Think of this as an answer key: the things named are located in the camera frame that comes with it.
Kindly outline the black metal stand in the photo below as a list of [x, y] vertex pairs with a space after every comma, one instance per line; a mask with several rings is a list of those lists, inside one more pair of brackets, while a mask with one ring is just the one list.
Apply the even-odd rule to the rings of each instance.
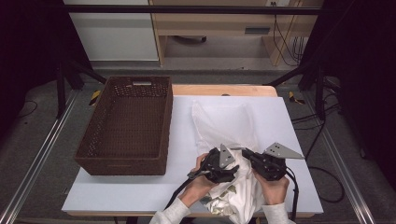
[[298, 88], [301, 91], [306, 91], [312, 86], [315, 86], [315, 112], [319, 119], [325, 120], [323, 101], [324, 70], [320, 65], [316, 63], [301, 64], [297, 68], [289, 71], [286, 75], [267, 83], [267, 86], [276, 87], [297, 75], [303, 76], [298, 83]]
[[60, 63], [56, 68], [56, 83], [57, 83], [57, 97], [58, 97], [58, 114], [57, 119], [65, 112], [66, 99], [65, 99], [65, 84], [67, 80], [73, 90], [81, 90], [84, 86], [84, 82], [80, 77], [80, 74], [85, 74], [102, 84], [106, 83], [106, 79], [91, 68], [88, 68], [81, 63], [76, 61], [70, 61], [68, 63]]

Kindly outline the brown woven basket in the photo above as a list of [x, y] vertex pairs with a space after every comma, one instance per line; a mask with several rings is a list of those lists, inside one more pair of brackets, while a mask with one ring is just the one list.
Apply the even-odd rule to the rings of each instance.
[[90, 175], [164, 175], [172, 109], [170, 77], [110, 77], [75, 161]]

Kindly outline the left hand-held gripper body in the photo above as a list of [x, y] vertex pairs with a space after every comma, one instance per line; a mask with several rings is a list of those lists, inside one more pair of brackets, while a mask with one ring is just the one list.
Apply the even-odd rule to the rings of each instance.
[[235, 162], [234, 156], [230, 150], [220, 145], [220, 148], [212, 148], [208, 154], [201, 160], [200, 168], [197, 171], [188, 173], [189, 179], [195, 179], [204, 175], [213, 183], [225, 183], [223, 181], [223, 171], [231, 170], [228, 166]]

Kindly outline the white cabinet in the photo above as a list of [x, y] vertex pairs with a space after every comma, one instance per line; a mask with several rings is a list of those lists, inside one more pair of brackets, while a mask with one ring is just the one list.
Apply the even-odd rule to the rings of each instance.
[[149, 13], [70, 13], [70, 17], [93, 62], [158, 60]]

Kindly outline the person's right hand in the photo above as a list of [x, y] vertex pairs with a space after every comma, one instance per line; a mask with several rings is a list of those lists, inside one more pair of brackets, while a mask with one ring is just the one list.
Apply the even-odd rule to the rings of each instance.
[[266, 205], [276, 205], [285, 202], [290, 184], [286, 177], [276, 181], [268, 181], [256, 171], [253, 171], [253, 174], [262, 187], [262, 195]]

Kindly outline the black curtain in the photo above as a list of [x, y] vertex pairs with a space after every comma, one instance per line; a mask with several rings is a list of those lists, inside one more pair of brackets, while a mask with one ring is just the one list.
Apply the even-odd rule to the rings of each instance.
[[338, 12], [317, 20], [342, 19], [323, 65], [341, 84], [346, 119], [366, 154], [396, 188], [396, 0], [324, 0]]
[[[91, 66], [64, 0], [29, 0], [39, 5], [46, 27], [77, 63]], [[11, 126], [25, 102], [27, 92], [56, 78], [56, 65], [46, 51], [48, 43], [19, 6], [19, 0], [0, 0], [0, 139]]]

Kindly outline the aluminium floor rail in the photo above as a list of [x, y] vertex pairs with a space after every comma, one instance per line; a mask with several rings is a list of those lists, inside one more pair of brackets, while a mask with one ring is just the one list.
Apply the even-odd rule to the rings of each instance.
[[70, 91], [70, 95], [66, 101], [66, 107], [64, 112], [59, 118], [54, 121], [49, 133], [46, 136], [46, 139], [36, 153], [35, 158], [32, 161], [28, 171], [24, 175], [23, 180], [19, 184], [12, 199], [7, 204], [7, 207], [0, 215], [0, 224], [13, 224], [13, 222], [15, 221], [38, 175], [40, 174], [48, 155], [51, 153], [52, 148], [60, 132], [62, 131], [71, 110], [75, 105], [78, 95], [79, 91]]
[[357, 182], [355, 181], [352, 173], [345, 160], [342, 157], [341, 152], [338, 150], [334, 139], [331, 136], [330, 131], [326, 127], [328, 121], [321, 120], [318, 117], [314, 118], [315, 123], [319, 126], [318, 139], [319, 142], [324, 146], [332, 167], [336, 172], [337, 178], [340, 185], [344, 189], [344, 193], [356, 215], [360, 224], [376, 224], [374, 216], [363, 198], [361, 190], [359, 189]]

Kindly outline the black horizontal bar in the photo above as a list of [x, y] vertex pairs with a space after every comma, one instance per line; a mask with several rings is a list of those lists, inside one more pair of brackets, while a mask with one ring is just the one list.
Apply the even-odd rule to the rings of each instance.
[[323, 12], [320, 7], [65, 5], [64, 8], [73, 13], [319, 15]]

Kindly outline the white garment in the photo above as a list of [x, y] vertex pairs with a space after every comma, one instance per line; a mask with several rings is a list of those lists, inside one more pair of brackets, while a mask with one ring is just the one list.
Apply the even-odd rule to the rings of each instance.
[[227, 217], [233, 224], [248, 224], [264, 203], [262, 187], [256, 180], [250, 162], [241, 151], [231, 152], [235, 162], [229, 168], [239, 166], [231, 182], [220, 183], [200, 201], [210, 214]]

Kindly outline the person's left hand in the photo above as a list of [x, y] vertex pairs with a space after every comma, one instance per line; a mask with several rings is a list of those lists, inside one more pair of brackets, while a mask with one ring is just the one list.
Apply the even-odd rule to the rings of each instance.
[[206, 196], [215, 186], [215, 183], [208, 180], [204, 175], [200, 175], [190, 182], [178, 198], [187, 207], [191, 207], [194, 203]]

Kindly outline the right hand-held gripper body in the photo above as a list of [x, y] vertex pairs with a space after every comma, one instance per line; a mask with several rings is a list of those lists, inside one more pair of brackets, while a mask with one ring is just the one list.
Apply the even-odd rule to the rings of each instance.
[[289, 147], [273, 143], [263, 153], [250, 156], [251, 167], [267, 181], [280, 180], [287, 173], [286, 159], [302, 160], [304, 156]]

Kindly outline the wooden desk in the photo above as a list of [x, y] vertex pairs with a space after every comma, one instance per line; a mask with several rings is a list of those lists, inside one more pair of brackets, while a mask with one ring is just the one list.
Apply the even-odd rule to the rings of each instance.
[[[324, 0], [148, 0], [152, 6], [321, 7]], [[156, 34], [179, 36], [260, 36], [277, 66], [293, 37], [309, 37], [315, 15], [162, 14], [152, 15]]]

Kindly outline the white mesh laundry bag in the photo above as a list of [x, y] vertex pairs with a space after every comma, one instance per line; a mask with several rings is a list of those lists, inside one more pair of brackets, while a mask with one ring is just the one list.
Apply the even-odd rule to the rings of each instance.
[[246, 147], [260, 150], [250, 105], [205, 105], [194, 101], [191, 117], [197, 151], [208, 152], [221, 144], [227, 148]]

